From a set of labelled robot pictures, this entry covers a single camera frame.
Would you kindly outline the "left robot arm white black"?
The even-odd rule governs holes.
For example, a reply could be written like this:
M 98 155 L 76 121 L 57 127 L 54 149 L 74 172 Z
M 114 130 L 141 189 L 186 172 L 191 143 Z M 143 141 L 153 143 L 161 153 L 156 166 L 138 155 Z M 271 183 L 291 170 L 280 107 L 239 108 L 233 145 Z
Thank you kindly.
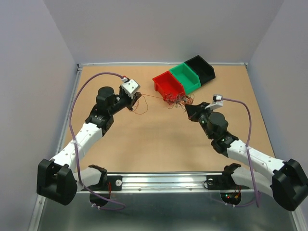
M 114 114 L 127 108 L 133 109 L 141 97 L 139 84 L 129 81 L 121 84 L 119 93 L 111 87 L 98 90 L 96 104 L 72 140 L 50 160 L 43 159 L 38 165 L 37 194 L 68 205 L 77 192 L 91 187 L 109 189 L 107 171 L 103 167 L 90 165 L 80 169 L 80 160 L 101 139 L 114 122 Z

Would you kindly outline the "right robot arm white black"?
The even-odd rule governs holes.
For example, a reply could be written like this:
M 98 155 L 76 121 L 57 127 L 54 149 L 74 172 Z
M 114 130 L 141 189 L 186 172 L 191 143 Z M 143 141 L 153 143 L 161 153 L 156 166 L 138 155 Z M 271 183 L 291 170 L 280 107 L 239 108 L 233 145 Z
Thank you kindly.
M 225 116 L 215 111 L 222 105 L 223 102 L 185 105 L 188 119 L 200 124 L 217 153 L 249 167 L 227 166 L 221 176 L 222 184 L 227 188 L 246 186 L 255 191 L 257 199 L 265 193 L 282 208 L 295 211 L 308 196 L 308 178 L 300 163 L 264 154 L 232 135 Z

